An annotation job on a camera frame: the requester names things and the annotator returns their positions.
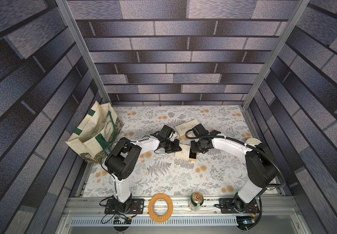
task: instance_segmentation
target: orange tape roll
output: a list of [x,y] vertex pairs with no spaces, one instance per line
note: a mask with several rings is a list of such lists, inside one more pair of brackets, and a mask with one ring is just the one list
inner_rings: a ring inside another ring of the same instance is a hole
[[[168,210],[167,210],[167,213],[164,216],[158,216],[153,211],[153,206],[154,206],[155,202],[159,199],[165,200],[167,202],[168,207],[169,207]],[[172,214],[172,211],[174,210],[174,207],[172,205],[172,201],[171,201],[169,196],[167,196],[166,194],[159,193],[159,194],[156,194],[155,196],[153,196],[152,199],[149,201],[149,205],[147,207],[147,210],[149,211],[150,218],[152,218],[157,223],[163,223],[163,222],[166,222],[171,217],[171,214]]]

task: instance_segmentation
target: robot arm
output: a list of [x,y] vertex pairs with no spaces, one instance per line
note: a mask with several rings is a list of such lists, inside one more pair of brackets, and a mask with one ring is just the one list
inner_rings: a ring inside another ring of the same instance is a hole
[[[202,124],[195,126],[190,131],[193,131],[196,137],[188,137],[187,135],[186,137],[198,139],[198,141],[191,141],[191,151],[194,153],[206,153],[209,149],[216,148],[241,158],[245,157],[249,178],[235,194],[233,205],[230,205],[237,212],[246,212],[251,204],[254,204],[253,200],[258,198],[268,186],[271,186],[269,182],[275,176],[279,175],[282,180],[282,185],[275,186],[284,185],[284,178],[276,166],[275,158],[269,148],[261,142],[257,144],[244,143],[226,137],[215,130],[209,133]],[[166,153],[181,151],[179,140],[174,139],[175,137],[175,131],[164,125],[161,131],[157,131],[147,138],[136,141],[121,138],[113,148],[110,156],[105,160],[105,166],[114,177],[116,190],[114,202],[121,212],[126,212],[131,204],[132,195],[128,176],[132,173],[139,155],[159,148],[164,148]],[[127,153],[127,156],[123,157],[121,153]]]
[[[193,131],[196,137],[188,137],[187,133]],[[270,149],[255,139],[254,143],[244,143],[236,139],[224,136],[219,131],[211,131],[210,133],[202,126],[196,125],[193,129],[186,133],[188,139],[198,139],[191,141],[191,151],[206,153],[209,149],[216,148],[229,152],[237,157],[245,157],[246,167],[248,171],[248,180],[242,188],[235,194],[233,206],[239,213],[246,212],[253,200],[259,196],[269,186],[283,186],[284,177],[276,166],[276,161]],[[281,185],[269,185],[277,175],[281,177]]]
[[179,152],[179,140],[174,139],[176,133],[174,129],[164,125],[161,131],[150,134],[149,137],[130,141],[123,137],[113,148],[109,157],[105,160],[105,166],[115,181],[114,203],[121,212],[126,212],[131,204],[131,191],[128,177],[135,168],[139,155],[151,150],[164,148],[166,153]]

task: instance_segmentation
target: small box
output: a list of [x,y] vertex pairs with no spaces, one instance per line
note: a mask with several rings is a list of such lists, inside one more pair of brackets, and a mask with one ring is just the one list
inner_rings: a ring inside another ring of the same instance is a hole
[[189,130],[194,128],[194,126],[198,125],[199,122],[197,121],[197,119],[194,119],[192,121],[189,121],[187,123],[184,124],[180,124],[178,126],[175,127],[175,132],[177,133],[177,135],[179,136],[180,140],[183,140],[185,138],[185,133]]
[[175,158],[186,160],[186,161],[196,161],[196,153],[191,152],[191,146],[186,144],[179,144],[182,151],[175,153]]
[[198,124],[199,124],[199,122],[197,121],[197,119],[194,119],[192,121],[187,122],[187,125],[188,125],[189,129],[194,128]]
[[179,139],[184,139],[185,138],[185,133],[189,130],[190,128],[188,127],[187,123],[180,124],[175,127],[175,132],[179,136]]

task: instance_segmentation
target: gray brick pattern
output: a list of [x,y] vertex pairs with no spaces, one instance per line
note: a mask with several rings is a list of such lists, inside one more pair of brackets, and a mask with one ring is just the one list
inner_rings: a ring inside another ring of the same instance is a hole
[[[257,6],[279,8],[283,2]],[[224,72],[220,65],[217,71]],[[295,197],[311,232],[337,233],[337,0],[310,1],[249,113],[286,177],[284,191]]]
[[87,71],[54,1],[0,1],[0,233],[55,228],[83,161],[65,141],[98,93]]
[[[106,91],[118,105],[162,105],[137,94],[166,95],[173,98],[167,102],[180,105],[176,101],[199,103],[197,96],[176,98],[185,93],[246,94],[297,1],[116,3],[69,1]],[[207,96],[208,104],[211,97],[217,98],[213,105],[245,98]]]

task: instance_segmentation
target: floral pattern mat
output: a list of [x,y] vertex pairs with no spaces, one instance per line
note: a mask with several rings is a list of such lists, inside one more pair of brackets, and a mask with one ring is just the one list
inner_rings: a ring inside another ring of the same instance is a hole
[[[114,107],[124,123],[117,139],[130,140],[160,130],[164,124],[171,128],[197,119],[207,130],[213,129],[242,141],[251,137],[237,105],[211,106],[126,106]],[[190,145],[190,140],[180,141]],[[129,176],[133,196],[190,195],[195,191],[203,195],[235,194],[247,180],[245,157],[238,158],[219,149],[198,154],[196,162],[175,158],[163,149],[140,155]],[[114,193],[111,175],[94,164],[83,197],[107,197]],[[277,194],[277,190],[265,193]]]

